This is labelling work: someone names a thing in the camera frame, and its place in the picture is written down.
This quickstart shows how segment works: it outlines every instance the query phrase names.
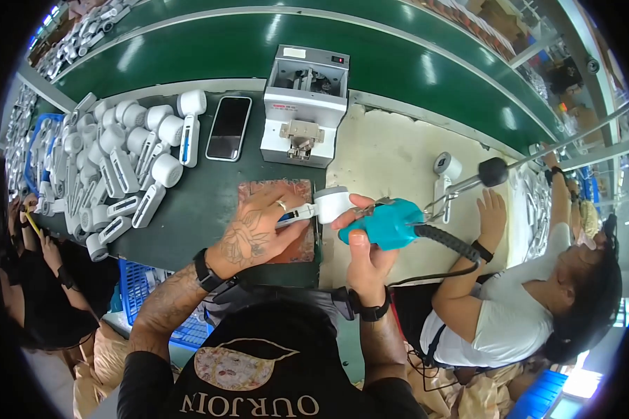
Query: black wristband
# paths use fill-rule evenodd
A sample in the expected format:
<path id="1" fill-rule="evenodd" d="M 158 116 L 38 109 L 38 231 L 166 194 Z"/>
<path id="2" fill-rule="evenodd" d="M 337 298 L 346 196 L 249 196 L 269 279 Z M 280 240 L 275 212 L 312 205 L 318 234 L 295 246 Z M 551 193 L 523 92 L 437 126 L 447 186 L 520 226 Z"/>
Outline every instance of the black wristband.
<path id="1" fill-rule="evenodd" d="M 564 180 L 566 179 L 566 175 L 564 174 L 562 168 L 559 166 L 553 166 L 552 169 L 545 170 L 545 180 L 547 180 L 547 186 L 552 187 L 552 177 L 556 173 L 561 173 L 564 176 Z"/>
<path id="2" fill-rule="evenodd" d="M 484 246 L 479 243 L 479 241 L 475 240 L 473 243 L 471 243 L 471 247 L 473 247 L 480 253 L 480 257 L 484 259 L 485 262 L 490 263 L 492 259 L 494 259 L 494 254 L 485 249 Z"/>
<path id="3" fill-rule="evenodd" d="M 74 281 L 63 265 L 58 268 L 58 280 L 61 284 L 65 285 L 67 289 L 74 288 Z"/>
<path id="4" fill-rule="evenodd" d="M 198 285 L 205 291 L 212 292 L 223 284 L 224 280 L 219 278 L 219 275 L 212 271 L 205 263 L 206 251 L 207 247 L 196 253 L 193 257 L 193 263 L 196 267 L 196 275 L 198 275 Z"/>
<path id="5" fill-rule="evenodd" d="M 352 311 L 358 313 L 361 320 L 364 322 L 376 322 L 389 311 L 389 306 L 392 304 L 392 295 L 389 292 L 389 288 L 384 287 L 385 297 L 384 304 L 374 307 L 364 307 L 361 305 L 361 299 L 359 294 L 354 289 L 349 290 L 349 303 L 352 306 Z"/>

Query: hand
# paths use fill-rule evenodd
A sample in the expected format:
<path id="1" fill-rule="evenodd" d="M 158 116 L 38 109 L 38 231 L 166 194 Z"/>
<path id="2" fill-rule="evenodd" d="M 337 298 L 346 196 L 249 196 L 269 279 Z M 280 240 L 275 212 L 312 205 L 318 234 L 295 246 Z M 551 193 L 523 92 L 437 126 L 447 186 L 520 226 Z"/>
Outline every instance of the hand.
<path id="1" fill-rule="evenodd" d="M 264 188 L 238 206 L 235 217 L 226 228 L 224 236 L 205 253 L 205 261 L 222 279 L 280 255 L 287 246 L 301 235 L 310 224 L 301 220 L 280 231 L 275 231 L 277 221 L 285 214 L 277 203 L 281 200 L 290 210 L 305 203 L 285 188 Z"/>
<path id="2" fill-rule="evenodd" d="M 566 187 L 568 188 L 569 191 L 575 192 L 576 194 L 580 194 L 580 189 L 578 188 L 578 183 L 575 181 L 575 179 L 567 179 Z"/>
<path id="3" fill-rule="evenodd" d="M 9 231 L 10 236 L 14 236 L 16 234 L 15 223 L 17 221 L 17 215 L 19 213 L 19 204 L 21 204 L 21 200 L 19 197 L 12 199 L 12 202 L 7 206 L 7 230 Z"/>
<path id="4" fill-rule="evenodd" d="M 37 206 L 37 195 L 33 193 L 28 194 L 28 196 L 23 199 L 23 206 L 30 208 L 31 211 L 35 210 L 35 207 Z M 21 222 L 25 222 L 27 220 L 24 212 L 19 213 L 19 219 Z"/>
<path id="5" fill-rule="evenodd" d="M 493 189 L 483 189 L 484 202 L 478 198 L 478 210 L 480 212 L 480 243 L 490 253 L 496 251 L 496 247 L 503 238 L 506 229 L 506 203 Z"/>
<path id="6" fill-rule="evenodd" d="M 543 148 L 549 147 L 546 143 L 541 143 L 541 145 L 543 146 Z M 543 159 L 545 164 L 547 164 L 547 167 L 551 169 L 559 165 L 559 162 L 557 161 L 557 155 L 554 152 L 548 153 L 541 158 Z"/>
<path id="7" fill-rule="evenodd" d="M 61 254 L 58 251 L 58 246 L 51 240 L 50 236 L 40 236 L 39 242 L 42 245 L 44 262 L 47 262 L 47 265 L 49 265 L 53 274 L 58 277 L 58 270 L 63 265 Z"/>
<path id="8" fill-rule="evenodd" d="M 350 194 L 349 200 L 360 208 L 375 202 L 358 194 Z M 360 217 L 354 208 L 350 209 L 331 223 L 331 229 L 343 229 Z M 365 231 L 356 229 L 349 233 L 349 251 L 352 254 L 352 262 L 347 267 L 349 287 L 359 294 L 364 307 L 382 306 L 386 297 L 384 282 L 396 262 L 398 250 L 381 250 L 370 244 Z"/>

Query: blue crate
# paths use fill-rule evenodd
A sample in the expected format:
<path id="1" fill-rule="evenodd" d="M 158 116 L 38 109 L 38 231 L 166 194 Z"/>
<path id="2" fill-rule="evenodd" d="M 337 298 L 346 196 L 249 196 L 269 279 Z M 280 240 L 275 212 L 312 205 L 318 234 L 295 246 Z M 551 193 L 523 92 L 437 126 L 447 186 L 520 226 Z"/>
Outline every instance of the blue crate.
<path id="1" fill-rule="evenodd" d="M 133 326 L 137 312 L 149 296 L 149 284 L 145 272 L 155 268 L 124 259 L 118 260 L 118 266 L 121 271 L 121 281 L 119 282 L 121 302 L 128 318 L 128 324 Z M 211 325 L 199 322 L 192 314 L 172 333 L 170 343 L 195 351 L 201 347 L 212 330 L 214 328 Z"/>
<path id="2" fill-rule="evenodd" d="M 25 156 L 25 171 L 23 173 L 23 179 L 25 180 L 26 184 L 28 185 L 28 189 L 30 189 L 31 192 L 35 193 L 37 196 L 39 196 L 39 192 L 37 190 L 37 188 L 39 188 L 39 185 L 35 184 L 35 180 L 37 179 L 36 176 L 34 176 L 31 172 L 30 172 L 30 147 L 33 146 L 33 141 L 35 140 L 35 137 L 37 137 L 37 133 L 39 132 L 39 127 L 42 124 L 42 121 L 45 118 L 51 118 L 54 121 L 57 122 L 62 122 L 63 118 L 65 118 L 64 115 L 61 115 L 59 113 L 43 113 L 41 114 L 38 118 L 37 118 L 37 122 L 35 122 L 35 130 L 33 131 L 33 136 L 30 137 L 30 142 L 28 143 L 28 153 Z M 52 141 L 51 144 L 49 145 L 49 149 L 47 150 L 47 155 L 49 155 L 51 153 L 51 149 L 53 148 L 53 143 L 56 141 Z M 42 173 L 42 180 L 49 180 L 49 172 L 47 172 L 46 170 L 43 171 Z"/>
<path id="3" fill-rule="evenodd" d="M 508 414 L 507 419 L 540 419 L 557 401 L 568 375 L 545 370 Z"/>

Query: display screen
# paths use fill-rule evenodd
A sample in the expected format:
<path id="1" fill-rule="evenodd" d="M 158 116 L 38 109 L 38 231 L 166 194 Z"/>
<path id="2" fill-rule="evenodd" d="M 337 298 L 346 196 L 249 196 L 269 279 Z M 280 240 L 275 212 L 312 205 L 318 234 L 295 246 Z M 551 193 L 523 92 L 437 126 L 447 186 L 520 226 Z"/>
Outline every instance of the display screen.
<path id="1" fill-rule="evenodd" d="M 245 97 L 221 99 L 210 142 L 207 145 L 209 157 L 233 160 L 239 155 L 250 105 L 250 99 Z"/>

